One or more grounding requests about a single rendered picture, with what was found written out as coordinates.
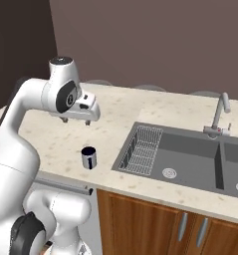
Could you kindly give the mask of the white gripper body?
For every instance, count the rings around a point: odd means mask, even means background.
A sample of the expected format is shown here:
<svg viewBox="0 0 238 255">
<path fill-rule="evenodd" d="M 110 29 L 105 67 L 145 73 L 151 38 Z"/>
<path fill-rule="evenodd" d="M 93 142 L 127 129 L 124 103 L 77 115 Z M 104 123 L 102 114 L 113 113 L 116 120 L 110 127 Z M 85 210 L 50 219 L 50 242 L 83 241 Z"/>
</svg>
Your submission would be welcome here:
<svg viewBox="0 0 238 255">
<path fill-rule="evenodd" d="M 75 119 L 96 122 L 100 119 L 101 111 L 96 99 L 92 101 L 65 101 L 51 116 L 63 119 Z"/>
</svg>

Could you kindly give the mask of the grey mug with dark inside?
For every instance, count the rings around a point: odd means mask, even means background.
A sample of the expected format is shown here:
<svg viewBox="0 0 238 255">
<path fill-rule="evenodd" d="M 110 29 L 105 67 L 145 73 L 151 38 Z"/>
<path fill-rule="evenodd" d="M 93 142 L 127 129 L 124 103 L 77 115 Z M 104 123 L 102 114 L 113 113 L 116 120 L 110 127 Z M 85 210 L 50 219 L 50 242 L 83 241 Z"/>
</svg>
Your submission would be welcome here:
<svg viewBox="0 0 238 255">
<path fill-rule="evenodd" d="M 85 146 L 82 150 L 82 163 L 86 169 L 93 169 L 97 165 L 97 151 L 92 146 Z"/>
</svg>

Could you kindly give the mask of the grey double kitchen sink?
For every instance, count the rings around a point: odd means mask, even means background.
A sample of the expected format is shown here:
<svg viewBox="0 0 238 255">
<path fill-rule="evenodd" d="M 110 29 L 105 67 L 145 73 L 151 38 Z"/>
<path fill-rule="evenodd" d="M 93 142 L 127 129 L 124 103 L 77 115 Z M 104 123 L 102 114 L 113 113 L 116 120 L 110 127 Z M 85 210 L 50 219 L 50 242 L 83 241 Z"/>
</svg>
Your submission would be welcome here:
<svg viewBox="0 0 238 255">
<path fill-rule="evenodd" d="M 119 163 L 138 126 L 163 129 L 149 176 L 119 170 Z M 125 139 L 113 170 L 238 197 L 238 137 L 211 139 L 201 131 L 136 122 Z"/>
</svg>

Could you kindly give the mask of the brown wooden cabinet door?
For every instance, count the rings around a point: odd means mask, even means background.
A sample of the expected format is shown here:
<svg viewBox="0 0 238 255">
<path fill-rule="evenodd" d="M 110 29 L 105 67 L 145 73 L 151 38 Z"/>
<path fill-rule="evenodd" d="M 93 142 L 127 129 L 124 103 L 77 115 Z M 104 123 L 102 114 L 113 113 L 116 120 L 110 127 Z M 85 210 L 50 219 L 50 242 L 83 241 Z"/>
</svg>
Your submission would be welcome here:
<svg viewBox="0 0 238 255">
<path fill-rule="evenodd" d="M 238 255 L 238 224 L 216 218 L 208 218 L 208 226 L 199 248 L 196 238 L 202 223 L 207 217 L 196 214 L 185 255 Z"/>
<path fill-rule="evenodd" d="M 103 255 L 185 255 L 192 213 L 178 242 L 183 211 L 100 189 L 97 197 Z"/>
</svg>

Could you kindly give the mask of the grey metal faucet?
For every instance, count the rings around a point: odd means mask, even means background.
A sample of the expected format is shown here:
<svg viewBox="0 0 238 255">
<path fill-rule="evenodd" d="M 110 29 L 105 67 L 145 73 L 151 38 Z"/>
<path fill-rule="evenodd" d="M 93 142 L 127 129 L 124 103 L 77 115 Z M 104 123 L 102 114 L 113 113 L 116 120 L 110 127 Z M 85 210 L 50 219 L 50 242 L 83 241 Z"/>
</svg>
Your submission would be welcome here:
<svg viewBox="0 0 238 255">
<path fill-rule="evenodd" d="M 230 135 L 231 126 L 228 126 L 228 128 L 221 128 L 218 126 L 221 111 L 224 111 L 225 114 L 229 114 L 231 112 L 229 97 L 227 93 L 222 93 L 221 96 L 219 97 L 212 126 L 203 128 L 203 132 L 206 133 L 211 139 L 216 139 L 218 136 L 221 135 L 225 136 Z"/>
</svg>

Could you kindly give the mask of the grey stool seat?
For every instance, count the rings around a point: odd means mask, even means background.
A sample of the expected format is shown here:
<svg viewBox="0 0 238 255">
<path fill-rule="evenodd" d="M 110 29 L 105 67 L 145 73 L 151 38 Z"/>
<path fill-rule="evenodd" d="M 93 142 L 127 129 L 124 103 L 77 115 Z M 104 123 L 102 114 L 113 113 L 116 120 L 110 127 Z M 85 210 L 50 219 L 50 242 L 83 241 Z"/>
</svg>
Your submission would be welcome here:
<svg viewBox="0 0 238 255">
<path fill-rule="evenodd" d="M 196 91 L 190 93 L 191 96 L 199 96 L 199 97 L 209 97 L 209 98 L 219 98 L 220 94 L 212 91 Z"/>
<path fill-rule="evenodd" d="M 135 89 L 140 90 L 148 90 L 148 91 L 158 91 L 158 92 L 166 92 L 166 90 L 157 85 L 137 85 L 134 86 Z"/>
</svg>

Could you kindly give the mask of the white dishwasher front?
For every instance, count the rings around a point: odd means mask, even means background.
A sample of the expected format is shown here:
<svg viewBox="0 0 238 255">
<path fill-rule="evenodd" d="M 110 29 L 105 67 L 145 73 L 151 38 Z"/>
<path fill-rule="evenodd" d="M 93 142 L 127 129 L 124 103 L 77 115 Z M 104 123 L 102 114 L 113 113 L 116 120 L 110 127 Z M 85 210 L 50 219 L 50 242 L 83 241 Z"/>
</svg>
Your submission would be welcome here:
<svg viewBox="0 0 238 255">
<path fill-rule="evenodd" d="M 33 190 L 38 189 L 49 189 L 49 190 L 55 190 L 55 191 L 63 191 L 68 192 L 70 194 L 77 194 L 81 196 L 82 198 L 86 198 L 92 207 L 92 212 L 90 215 L 90 218 L 86 223 L 81 225 L 79 227 L 80 235 L 83 238 L 83 240 L 89 245 L 90 249 L 92 250 L 93 255 L 103 255 L 103 247 L 102 247 L 102 238 L 101 238 L 101 229 L 100 229 L 100 220 L 99 220 L 99 210 L 98 210 L 98 200 L 97 200 L 97 192 L 93 188 L 93 194 L 92 195 L 84 195 L 81 193 L 75 193 L 63 189 L 58 189 L 46 185 L 42 185 L 39 183 L 33 183 L 27 197 L 29 197 L 30 193 Z"/>
</svg>

